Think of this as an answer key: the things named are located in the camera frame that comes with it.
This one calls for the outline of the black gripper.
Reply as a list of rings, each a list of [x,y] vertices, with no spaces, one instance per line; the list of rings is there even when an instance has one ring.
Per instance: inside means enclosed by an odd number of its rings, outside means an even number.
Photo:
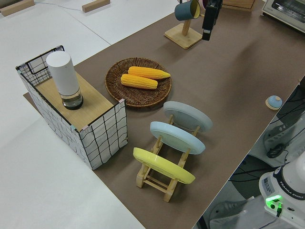
[[[203,0],[203,6],[205,8],[203,19],[203,35],[202,39],[209,41],[212,33],[212,29],[216,24],[219,11],[222,8],[222,0]]]

